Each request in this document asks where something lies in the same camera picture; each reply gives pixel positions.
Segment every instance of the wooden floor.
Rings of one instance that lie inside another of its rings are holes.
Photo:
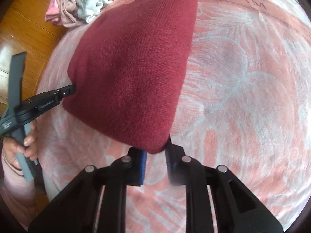
[[[50,0],[15,0],[0,22],[0,112],[6,108],[10,60],[27,51],[22,98],[34,95],[51,53],[66,32],[44,21]]]

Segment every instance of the maroon knit fabric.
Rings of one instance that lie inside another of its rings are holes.
[[[76,93],[63,107],[108,137],[160,152],[185,78],[197,4],[135,0],[100,16],[72,57]]]

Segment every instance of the bed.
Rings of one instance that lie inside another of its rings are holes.
[[[105,11],[133,0],[115,0]],[[38,93],[71,84],[67,67],[89,25],[55,48]],[[199,0],[172,142],[210,167],[227,165],[284,230],[311,195],[311,22],[295,0]],[[59,190],[86,165],[110,165],[129,145],[60,105],[38,120],[39,160]],[[127,192],[128,232],[184,232],[185,189],[149,155],[145,183]]]

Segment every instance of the human hand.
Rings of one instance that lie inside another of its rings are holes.
[[[20,169],[21,167],[15,157],[15,153],[23,153],[24,156],[30,158],[30,160],[38,158],[37,135],[37,120],[34,120],[31,123],[31,131],[24,139],[24,146],[29,146],[27,149],[13,138],[4,138],[3,150],[7,162],[15,168]]]

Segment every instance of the pink cloth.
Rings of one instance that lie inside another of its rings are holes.
[[[62,25],[57,0],[51,0],[45,14],[45,21],[53,25]]]
[[[63,26],[70,28],[85,23],[85,21],[78,19],[77,3],[75,0],[57,0],[57,4]]]
[[[14,217],[27,230],[36,215],[35,183],[33,180],[27,182],[22,172],[7,162],[3,150],[1,161],[4,170],[4,185],[0,187],[0,195]]]

